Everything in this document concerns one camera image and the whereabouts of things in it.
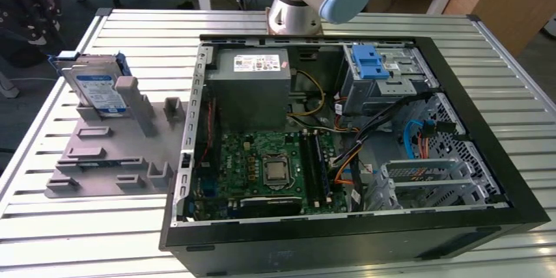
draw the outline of aluminum table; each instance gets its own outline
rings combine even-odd
[[[77,50],[121,50],[149,100],[186,100],[198,35],[261,35],[263,20],[262,12],[113,10],[94,17]],[[327,35],[433,38],[553,221],[449,260],[257,277],[554,277],[556,107],[482,23],[465,16],[361,14],[322,28]],[[75,104],[59,79],[0,179],[0,277],[191,277],[158,251],[165,195],[43,197],[75,125]]]

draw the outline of floor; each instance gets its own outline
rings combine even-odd
[[[187,0],[121,0],[121,4],[123,8],[174,9],[179,8],[179,5],[185,1]],[[85,0],[82,3],[77,3],[75,0],[61,0],[61,3],[63,10],[61,17],[61,36],[66,41],[67,47],[75,47],[93,19],[95,9],[111,7],[111,0]],[[255,6],[251,0],[247,3],[251,7]],[[271,0],[258,0],[257,9],[262,10],[270,6],[270,3]],[[213,10],[234,9],[237,9],[237,6],[233,0],[213,0]],[[517,57],[517,61],[551,100],[556,100],[556,75],[553,74],[556,64],[554,51],[556,40],[537,34],[523,52]],[[47,63],[19,69],[10,67],[0,58],[0,69],[10,79],[22,77],[57,77],[55,71]],[[49,90],[51,89],[53,81],[25,80],[13,81],[13,84],[19,90],[19,96],[9,100],[0,96],[0,116],[9,116],[9,118],[0,118],[0,150],[17,148]],[[0,172],[6,167],[9,159],[10,154],[0,152]]]

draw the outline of sticker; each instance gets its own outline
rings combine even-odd
[[[359,204],[359,202],[361,202],[361,195],[358,194],[358,192],[354,189],[350,191],[350,197],[355,201],[355,203]]]
[[[397,65],[397,63],[385,63],[383,64],[383,68],[386,70],[398,70],[399,69],[399,66]]]
[[[337,115],[341,115],[341,113],[342,113],[342,106],[341,106],[341,104],[334,104],[333,105],[333,111],[335,112]]]
[[[125,112],[125,102],[113,89],[114,82],[109,75],[77,75],[77,84],[93,107],[103,113]]]
[[[234,72],[279,71],[278,55],[235,55],[233,57]]]

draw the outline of red wire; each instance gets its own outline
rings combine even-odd
[[[201,166],[202,160],[206,157],[207,148],[210,147],[210,143],[211,143],[211,120],[210,120],[210,117],[211,117],[211,103],[209,102],[207,103],[207,123],[206,123],[207,124],[207,142],[206,142],[205,150],[202,152],[201,159],[198,160],[197,166],[194,168]]]

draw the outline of blue hard drive label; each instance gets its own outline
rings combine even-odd
[[[113,86],[115,82],[109,75],[77,75],[77,84],[93,107],[102,113],[125,112],[125,102]]]

